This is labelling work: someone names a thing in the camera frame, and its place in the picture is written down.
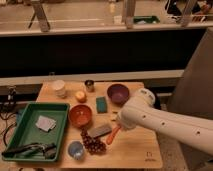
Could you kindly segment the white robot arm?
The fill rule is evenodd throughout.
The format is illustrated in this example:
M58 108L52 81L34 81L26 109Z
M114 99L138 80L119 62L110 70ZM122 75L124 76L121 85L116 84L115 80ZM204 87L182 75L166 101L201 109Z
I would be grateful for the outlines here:
M146 88L134 92L118 113L124 129L142 126L213 155L213 120L154 108L154 94Z

